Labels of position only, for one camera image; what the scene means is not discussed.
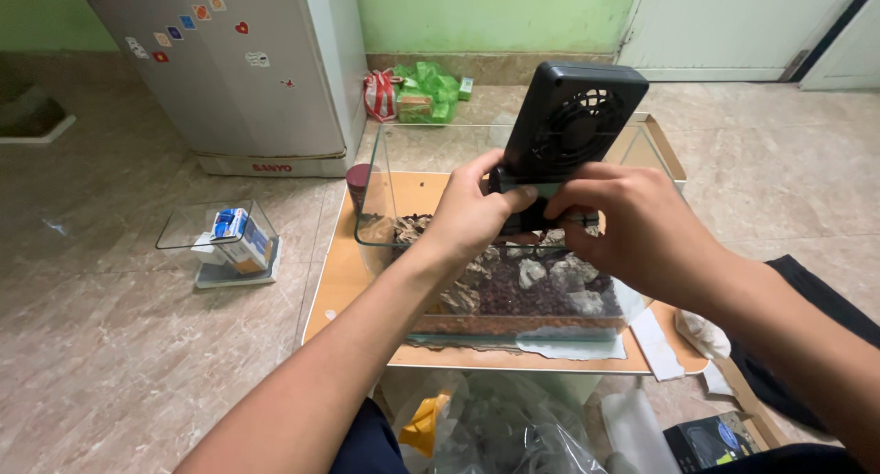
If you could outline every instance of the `wooden table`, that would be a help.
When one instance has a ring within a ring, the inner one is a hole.
[[[439,199],[443,187],[446,186],[448,176],[445,174],[410,174],[394,173],[395,189],[398,180],[411,180],[424,182],[424,187],[435,189],[436,198]],[[418,209],[407,204],[405,198],[395,195],[399,210],[425,210],[424,204]],[[306,322],[302,341],[305,343],[315,334],[321,331],[330,320],[326,317],[326,311],[334,311],[339,314],[346,306],[367,288],[370,277],[363,265],[358,242],[355,240],[355,212],[351,201],[346,198],[342,201],[339,218],[336,222],[333,241],[324,262],[324,271],[318,285],[318,292],[310,309],[309,318]],[[654,302],[650,305],[654,316],[663,329],[666,340],[678,357],[678,362],[685,367],[688,374],[698,374],[709,365],[690,345],[684,337],[679,335],[673,324],[673,311],[671,306],[662,302]],[[580,373],[592,375],[650,375],[648,363],[642,354],[639,345],[635,341],[632,331],[627,328],[623,334],[623,344],[627,351],[627,358],[607,358],[593,360],[569,360],[566,358],[546,358],[536,353],[512,354],[505,351],[476,351],[464,347],[447,347],[443,350],[431,350],[425,347],[413,347],[401,345],[401,348],[391,358],[390,366],[401,367],[442,367],[458,369],[495,369],[495,370],[521,370],[521,371],[556,371],[563,373]]]

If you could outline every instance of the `black pants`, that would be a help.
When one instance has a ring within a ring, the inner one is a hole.
[[[401,449],[379,406],[367,398],[336,454],[331,474],[407,474]],[[707,474],[863,473],[847,451],[836,446],[787,445],[700,472]]]

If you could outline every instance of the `refrigerator door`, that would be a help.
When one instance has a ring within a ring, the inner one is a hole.
[[[346,152],[304,0],[87,1],[194,151]]]

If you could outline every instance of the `hand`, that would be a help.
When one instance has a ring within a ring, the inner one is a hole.
[[[711,291],[744,260],[724,248],[652,168],[591,162],[559,188],[544,211],[599,209],[605,235],[594,237],[563,222],[565,243],[597,269],[649,297],[680,308],[711,304]]]
[[[538,190],[531,185],[483,196],[479,181],[503,156],[501,149],[494,149],[452,172],[434,219],[416,245],[434,243],[464,269],[495,240],[512,213],[535,202]]]

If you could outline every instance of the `clear plastic bag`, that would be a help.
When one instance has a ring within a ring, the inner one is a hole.
[[[470,374],[451,409],[460,416],[434,446],[436,474],[605,472],[578,413],[525,376]]]

